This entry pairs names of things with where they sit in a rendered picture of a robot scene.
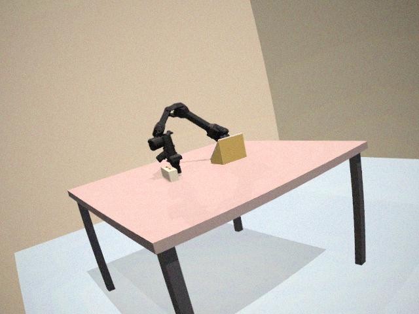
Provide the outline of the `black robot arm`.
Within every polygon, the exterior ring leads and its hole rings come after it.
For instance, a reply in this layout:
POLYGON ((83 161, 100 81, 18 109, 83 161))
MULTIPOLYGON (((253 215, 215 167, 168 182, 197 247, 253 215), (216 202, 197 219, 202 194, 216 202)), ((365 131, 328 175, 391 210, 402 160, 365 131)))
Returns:
MULTIPOLYGON (((229 130, 227 128, 224 128, 218 124, 210 124, 203 118, 200 118, 199 116, 196 116, 195 114, 191 113, 184 103, 179 102, 165 107, 159 122, 155 124, 152 133, 152 136, 154 137, 148 140, 149 148, 152 151, 173 143, 171 138, 171 134, 173 132, 168 130, 166 133, 164 133, 166 127, 165 124, 169 116, 173 118, 179 117, 190 120, 197 126, 206 130, 207 136, 211 137, 215 141, 230 136, 228 134, 229 130), (173 113, 171 113, 172 110, 174 110, 173 113)), ((166 157, 169 158, 168 153, 166 152, 166 150, 164 150, 156 157, 156 159, 161 163, 166 157)))

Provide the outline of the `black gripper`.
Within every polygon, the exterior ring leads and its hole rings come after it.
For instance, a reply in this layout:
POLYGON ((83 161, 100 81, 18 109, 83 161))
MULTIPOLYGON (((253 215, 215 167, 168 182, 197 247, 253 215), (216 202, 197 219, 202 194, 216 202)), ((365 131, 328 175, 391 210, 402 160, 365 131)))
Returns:
POLYGON ((174 146, 175 145, 172 143, 170 145, 163 146, 163 149, 166 150, 166 152, 168 153, 169 158, 166 157, 165 158, 167 159, 166 161, 170 163, 170 165, 174 167, 177 170, 177 172, 179 172, 179 163, 180 163, 180 160, 183 158, 182 158, 182 155, 178 154, 175 151, 174 146))

